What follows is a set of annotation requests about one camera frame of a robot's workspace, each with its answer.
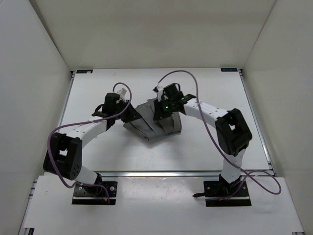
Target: white wall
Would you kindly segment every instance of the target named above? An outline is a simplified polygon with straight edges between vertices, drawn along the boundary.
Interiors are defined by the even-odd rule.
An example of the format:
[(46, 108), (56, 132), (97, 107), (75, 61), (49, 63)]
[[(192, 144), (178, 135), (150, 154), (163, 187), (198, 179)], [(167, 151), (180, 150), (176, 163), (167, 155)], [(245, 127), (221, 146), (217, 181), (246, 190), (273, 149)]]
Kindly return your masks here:
[(313, 234), (313, 1), (278, 0), (244, 67), (267, 145)]
[(31, 0), (71, 70), (242, 68), (274, 0)]
[(0, 3), (0, 234), (18, 233), (70, 72), (27, 0)]

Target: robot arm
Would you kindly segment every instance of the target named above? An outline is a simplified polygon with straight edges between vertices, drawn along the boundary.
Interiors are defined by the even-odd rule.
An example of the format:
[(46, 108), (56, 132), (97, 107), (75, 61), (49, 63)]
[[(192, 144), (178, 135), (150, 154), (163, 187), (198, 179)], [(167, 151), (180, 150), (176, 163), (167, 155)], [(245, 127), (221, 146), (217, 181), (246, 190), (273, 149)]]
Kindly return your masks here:
[[(154, 101), (154, 120), (167, 118), (173, 112), (181, 112), (202, 120), (196, 97), (191, 94), (183, 95), (179, 84), (173, 83), (165, 88), (155, 87), (154, 91), (157, 93), (157, 99)], [(200, 102), (200, 106), (206, 123), (217, 130), (219, 146), (226, 158), (241, 167), (243, 155), (252, 139), (242, 113), (238, 109), (227, 111), (204, 102)], [(220, 181), (225, 191), (230, 191), (239, 183), (240, 175), (239, 168), (224, 160)]]
[[(82, 149), (99, 134), (109, 130), (116, 120), (121, 119), (123, 122), (130, 122), (141, 118), (140, 114), (130, 104), (119, 117), (93, 122), (98, 120), (99, 117), (106, 118), (119, 114), (129, 102), (125, 99), (125, 94), (125, 89), (121, 89), (116, 93), (108, 93), (104, 104), (99, 105), (89, 119), (91, 123), (80, 125), (67, 134), (53, 134), (50, 142), (52, 156), (64, 178), (90, 185), (101, 181), (99, 174), (82, 166)], [(44, 170), (56, 174), (48, 153), (44, 161)]]

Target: white table surface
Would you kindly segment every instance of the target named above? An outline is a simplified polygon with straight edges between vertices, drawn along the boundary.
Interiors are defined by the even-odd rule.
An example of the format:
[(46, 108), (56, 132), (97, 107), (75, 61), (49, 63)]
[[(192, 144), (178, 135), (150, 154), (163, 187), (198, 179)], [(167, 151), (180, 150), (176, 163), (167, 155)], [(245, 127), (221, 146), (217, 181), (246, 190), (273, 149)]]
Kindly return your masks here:
[[(269, 177), (257, 178), (271, 190)], [(40, 176), (25, 228), (34, 235), (291, 235), (302, 232), (284, 178), (282, 193), (271, 195), (250, 179), (251, 207), (205, 207), (203, 178), (118, 178), (115, 206), (72, 205), (73, 189), (55, 175)]]
[[(104, 102), (116, 82), (127, 83), (132, 105), (154, 98), (158, 80), (174, 69), (93, 70), (76, 74), (62, 124), (88, 120)], [(259, 134), (238, 72), (217, 69), (187, 69), (198, 80), (200, 99), (219, 108), (242, 111), (253, 139), (243, 159), (245, 169), (268, 169)], [(193, 79), (184, 73), (167, 77), (162, 84), (180, 83), (184, 94), (195, 94)], [(181, 114), (182, 133), (149, 143), (132, 134), (119, 120), (111, 129), (83, 149), (83, 165), (96, 171), (221, 170), (223, 159), (209, 139), (203, 123)], [(211, 128), (215, 139), (216, 131)]]

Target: folded fabric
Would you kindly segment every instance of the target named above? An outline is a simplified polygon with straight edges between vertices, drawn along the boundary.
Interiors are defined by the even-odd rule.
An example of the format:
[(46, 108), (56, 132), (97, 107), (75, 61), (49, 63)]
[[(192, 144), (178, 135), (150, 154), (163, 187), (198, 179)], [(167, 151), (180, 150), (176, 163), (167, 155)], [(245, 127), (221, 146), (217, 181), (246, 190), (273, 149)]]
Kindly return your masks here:
[(153, 120), (155, 112), (154, 100), (149, 99), (146, 103), (138, 105), (135, 110), (142, 118), (125, 123), (124, 127), (147, 140), (181, 132), (181, 120), (178, 112), (159, 121)]

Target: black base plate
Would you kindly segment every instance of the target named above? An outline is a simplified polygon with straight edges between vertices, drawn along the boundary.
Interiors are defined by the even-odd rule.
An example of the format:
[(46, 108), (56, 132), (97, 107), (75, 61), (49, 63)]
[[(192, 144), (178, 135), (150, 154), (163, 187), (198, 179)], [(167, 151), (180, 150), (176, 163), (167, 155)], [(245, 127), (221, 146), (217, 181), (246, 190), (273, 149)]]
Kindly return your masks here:
[(246, 182), (243, 183), (241, 189), (234, 196), (225, 200), (209, 200), (209, 198), (227, 197), (223, 190), (221, 190), (222, 186), (219, 181), (204, 181), (203, 184), (204, 195), (206, 197), (205, 206), (207, 207), (247, 207), (252, 205)]
[[(116, 200), (113, 199), (117, 194), (117, 181), (102, 181), (104, 187), (107, 188), (109, 197), (110, 197), (110, 205), (115, 205)], [(102, 196), (102, 193), (99, 195), (90, 195), (88, 192), (84, 190), (80, 185), (76, 185), (74, 188), (72, 204), (75, 205), (108, 205), (108, 200), (105, 195)]]

